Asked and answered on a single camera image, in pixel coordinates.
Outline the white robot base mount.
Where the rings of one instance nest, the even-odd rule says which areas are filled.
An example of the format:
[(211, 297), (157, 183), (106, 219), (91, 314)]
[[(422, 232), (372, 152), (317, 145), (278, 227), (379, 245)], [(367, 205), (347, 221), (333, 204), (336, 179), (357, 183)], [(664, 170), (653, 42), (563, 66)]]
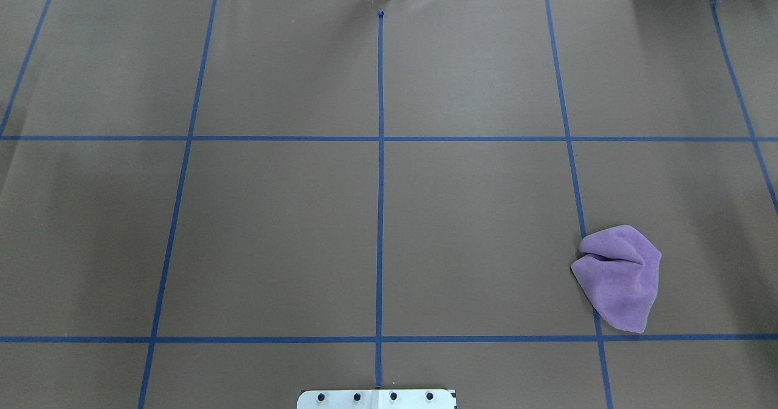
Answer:
[(456, 408), (453, 390), (372, 389), (309, 390), (299, 395), (297, 408)]

